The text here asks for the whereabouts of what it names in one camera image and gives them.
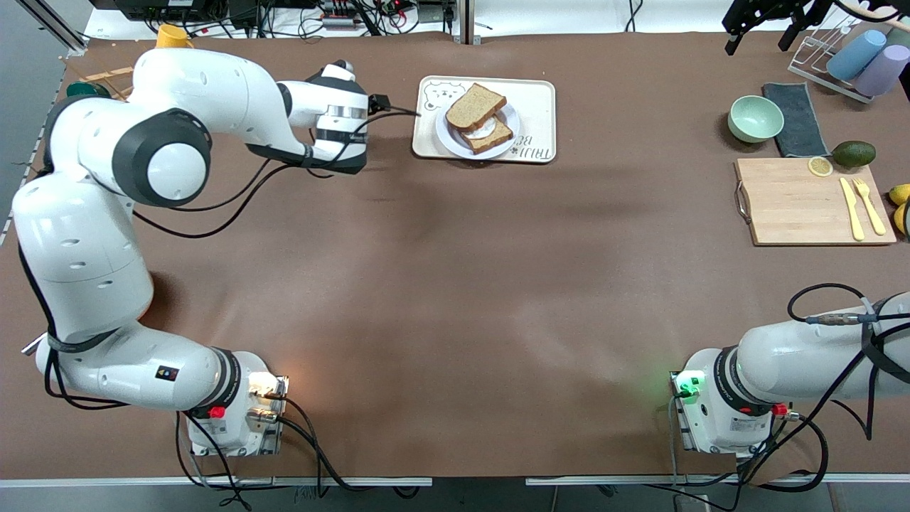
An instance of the sandwich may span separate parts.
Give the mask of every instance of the sandwich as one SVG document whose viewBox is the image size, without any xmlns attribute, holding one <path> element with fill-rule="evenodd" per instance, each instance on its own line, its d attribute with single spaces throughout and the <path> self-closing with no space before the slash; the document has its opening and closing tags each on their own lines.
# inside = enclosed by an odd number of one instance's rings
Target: sandwich
<svg viewBox="0 0 910 512">
<path fill-rule="evenodd" d="M 514 137 L 512 130 L 496 116 L 506 102 L 505 96 L 474 84 L 452 104 L 446 112 L 446 121 L 477 155 Z"/>
</svg>

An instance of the bread slice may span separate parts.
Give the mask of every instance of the bread slice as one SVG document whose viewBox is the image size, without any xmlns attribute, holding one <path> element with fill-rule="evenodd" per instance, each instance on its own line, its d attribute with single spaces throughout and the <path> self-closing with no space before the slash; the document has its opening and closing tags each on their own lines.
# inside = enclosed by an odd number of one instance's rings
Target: bread slice
<svg viewBox="0 0 910 512">
<path fill-rule="evenodd" d="M 461 138 L 470 146 L 470 150 L 474 152 L 475 155 L 486 151 L 487 149 L 499 146 L 503 142 L 510 140 L 514 135 L 511 131 L 511 128 L 507 127 L 505 123 L 500 121 L 499 118 L 496 119 L 496 127 L 493 128 L 492 133 L 484 138 L 468 138 L 466 134 L 461 133 Z"/>
<path fill-rule="evenodd" d="M 474 131 L 505 106 L 505 96 L 474 84 L 452 104 L 446 112 L 446 120 L 458 131 Z"/>
</svg>

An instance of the wooden fork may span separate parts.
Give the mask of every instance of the wooden fork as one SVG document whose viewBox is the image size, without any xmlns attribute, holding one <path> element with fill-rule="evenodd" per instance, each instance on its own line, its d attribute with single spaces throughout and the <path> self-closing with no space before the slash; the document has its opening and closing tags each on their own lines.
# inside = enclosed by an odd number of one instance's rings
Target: wooden fork
<svg viewBox="0 0 910 512">
<path fill-rule="evenodd" d="M 884 235 L 885 225 L 878 217 L 878 213 L 875 211 L 875 208 L 873 208 L 872 201 L 869 200 L 869 186 L 866 185 L 865 181 L 860 178 L 853 178 L 853 180 L 854 185 L 856 186 L 856 191 L 859 192 L 859 197 L 863 198 L 865 211 L 869 214 L 869 220 L 872 222 L 872 229 L 875 231 L 876 235 Z"/>
</svg>

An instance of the wooden knife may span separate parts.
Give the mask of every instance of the wooden knife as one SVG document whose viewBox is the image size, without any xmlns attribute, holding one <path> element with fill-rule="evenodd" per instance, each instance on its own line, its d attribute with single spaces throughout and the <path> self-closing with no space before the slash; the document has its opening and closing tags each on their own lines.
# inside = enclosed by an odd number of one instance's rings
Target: wooden knife
<svg viewBox="0 0 910 512">
<path fill-rule="evenodd" d="M 853 231 L 855 241 L 865 240 L 863 226 L 859 223 L 859 217 L 856 215 L 856 195 L 853 187 L 847 183 L 846 179 L 841 178 L 841 189 L 844 189 L 844 198 L 847 200 L 847 210 L 850 211 L 850 229 Z"/>
</svg>

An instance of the wooden cutting board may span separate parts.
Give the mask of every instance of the wooden cutting board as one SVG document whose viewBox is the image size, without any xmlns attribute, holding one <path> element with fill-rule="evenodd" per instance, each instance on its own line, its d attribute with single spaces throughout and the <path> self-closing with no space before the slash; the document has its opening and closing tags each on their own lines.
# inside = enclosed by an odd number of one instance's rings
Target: wooden cutting board
<svg viewBox="0 0 910 512">
<path fill-rule="evenodd" d="M 737 201 L 752 229 L 755 245 L 884 245 L 896 242 L 891 221 L 868 166 L 818 178 L 808 168 L 809 159 L 736 160 Z M 861 178 L 869 186 L 869 199 L 885 224 L 885 235 L 872 230 L 859 194 L 856 215 L 865 240 L 856 241 L 839 179 Z"/>
</svg>

